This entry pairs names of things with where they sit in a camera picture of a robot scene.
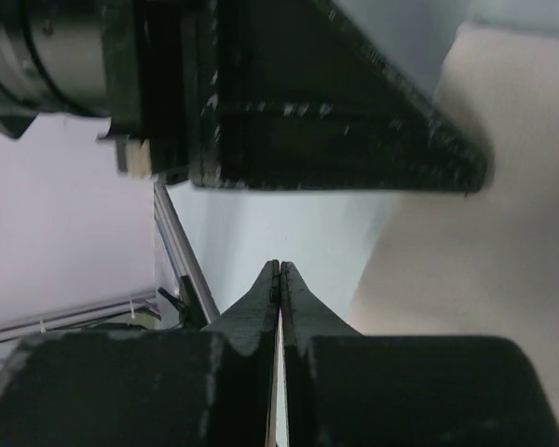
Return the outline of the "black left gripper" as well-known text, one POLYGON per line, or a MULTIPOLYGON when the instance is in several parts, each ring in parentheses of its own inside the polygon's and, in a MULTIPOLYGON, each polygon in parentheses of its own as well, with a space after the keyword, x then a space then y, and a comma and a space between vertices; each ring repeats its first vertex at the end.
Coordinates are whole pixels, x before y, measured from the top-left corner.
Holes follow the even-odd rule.
POLYGON ((101 1, 98 13, 118 170, 218 179, 218 2, 101 1))

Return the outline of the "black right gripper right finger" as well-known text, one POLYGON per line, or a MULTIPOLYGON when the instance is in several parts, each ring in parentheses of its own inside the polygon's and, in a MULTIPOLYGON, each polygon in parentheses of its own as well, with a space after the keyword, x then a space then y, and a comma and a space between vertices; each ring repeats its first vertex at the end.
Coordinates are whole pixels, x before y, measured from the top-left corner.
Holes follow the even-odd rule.
POLYGON ((559 446, 518 345, 493 336, 366 336, 280 266, 292 446, 559 446))

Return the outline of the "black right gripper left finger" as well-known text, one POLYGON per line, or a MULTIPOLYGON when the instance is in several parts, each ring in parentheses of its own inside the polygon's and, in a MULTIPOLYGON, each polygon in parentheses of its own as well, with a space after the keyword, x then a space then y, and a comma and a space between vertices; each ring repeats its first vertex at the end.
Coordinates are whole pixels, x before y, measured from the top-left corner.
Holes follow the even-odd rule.
POLYGON ((280 265, 199 331, 28 337, 0 372, 0 446, 272 446, 280 265))

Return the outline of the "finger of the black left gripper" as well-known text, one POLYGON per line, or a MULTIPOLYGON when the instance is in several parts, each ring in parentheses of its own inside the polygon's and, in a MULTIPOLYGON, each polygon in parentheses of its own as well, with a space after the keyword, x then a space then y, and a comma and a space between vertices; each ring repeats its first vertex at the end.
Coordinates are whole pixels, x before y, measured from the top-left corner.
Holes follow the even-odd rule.
POLYGON ((475 193, 488 159, 331 1, 188 16, 189 178, 257 191, 475 193))

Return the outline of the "white cloth napkin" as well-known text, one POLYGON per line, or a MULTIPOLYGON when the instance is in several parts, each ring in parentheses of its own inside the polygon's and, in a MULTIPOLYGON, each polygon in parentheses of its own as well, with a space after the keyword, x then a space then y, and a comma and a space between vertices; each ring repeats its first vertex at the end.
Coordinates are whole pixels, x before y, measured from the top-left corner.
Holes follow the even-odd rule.
POLYGON ((398 198, 348 323, 511 339, 559 421, 559 37, 461 26, 435 101, 486 149, 486 184, 469 196, 398 198))

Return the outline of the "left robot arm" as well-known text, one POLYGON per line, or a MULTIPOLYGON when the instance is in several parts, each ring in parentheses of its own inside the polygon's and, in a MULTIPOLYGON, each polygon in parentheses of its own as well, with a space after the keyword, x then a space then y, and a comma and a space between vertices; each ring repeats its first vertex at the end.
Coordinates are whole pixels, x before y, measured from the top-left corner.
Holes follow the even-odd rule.
POLYGON ((0 1, 0 133, 108 118, 129 175, 475 193, 488 159, 331 1, 0 1))

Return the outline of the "aluminium frame rail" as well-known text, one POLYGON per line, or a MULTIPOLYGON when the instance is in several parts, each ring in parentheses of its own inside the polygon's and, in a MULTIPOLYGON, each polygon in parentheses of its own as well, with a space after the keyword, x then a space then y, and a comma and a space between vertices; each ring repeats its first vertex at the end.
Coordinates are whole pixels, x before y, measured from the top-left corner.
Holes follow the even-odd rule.
POLYGON ((178 321, 171 325, 173 329, 200 330, 217 319, 219 309, 164 185, 155 185, 154 198, 158 231, 157 287, 154 290, 2 325, 0 344, 36 332, 112 325, 119 317, 134 319, 138 315, 146 315, 161 321, 164 305, 169 305, 178 313, 178 321))

